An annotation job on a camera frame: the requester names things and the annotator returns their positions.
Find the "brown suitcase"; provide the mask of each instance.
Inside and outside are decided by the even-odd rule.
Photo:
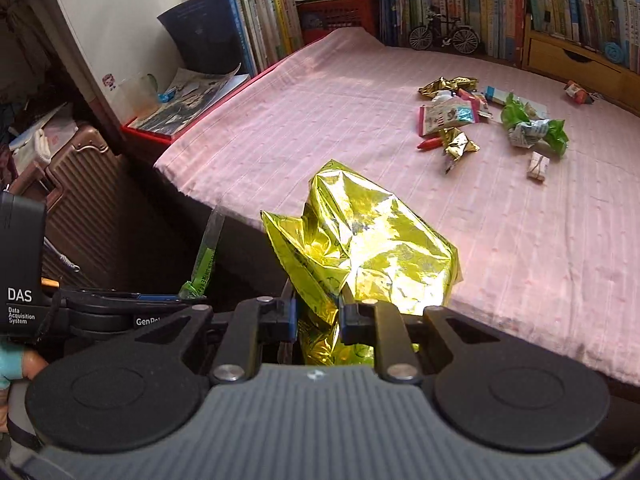
[[[66,285],[177,294],[195,254],[130,176],[100,133],[80,125],[45,169],[36,163],[10,191],[47,203],[46,236],[77,264],[71,272],[49,250],[43,276]]]

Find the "gray ribbed surface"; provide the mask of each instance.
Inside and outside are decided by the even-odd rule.
[[[323,368],[312,380],[316,370],[263,365],[248,383],[214,388],[187,425],[154,446],[110,456],[49,448],[42,457],[57,469],[34,459],[23,469],[52,480],[586,480],[612,472],[587,445],[546,456],[478,446],[446,426],[418,388],[385,383],[368,367]]]

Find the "pink tablecloth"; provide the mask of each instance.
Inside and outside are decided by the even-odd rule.
[[[481,147],[443,175],[418,152],[417,88],[474,76],[566,119],[548,179],[498,123],[465,128]],[[578,106],[562,84],[449,54],[387,48],[341,29],[286,59],[200,121],[157,167],[183,193],[261,228],[299,215],[307,181],[334,158],[393,191],[460,250],[452,306],[610,376],[640,384],[640,119]]]

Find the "gold candy wrapper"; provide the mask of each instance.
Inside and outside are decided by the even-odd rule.
[[[458,88],[462,88],[468,92],[478,89],[478,79],[474,77],[455,77],[453,79],[436,79],[433,83],[429,83],[427,86],[418,88],[418,92],[428,99],[436,97],[437,92],[440,90],[451,90],[456,92]]]
[[[300,218],[262,212],[273,249],[306,303],[300,342],[308,364],[373,362],[339,339],[337,298],[390,301],[406,314],[444,304],[462,280],[458,250],[387,190],[334,160],[311,179]]]
[[[466,133],[457,128],[444,128],[440,131],[444,152],[450,156],[445,173],[449,173],[462,155],[469,152],[477,152],[480,149],[475,142],[466,136]]]

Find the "red book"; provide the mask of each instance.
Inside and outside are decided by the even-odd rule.
[[[516,65],[522,65],[522,47],[524,46],[524,0],[516,0]]]

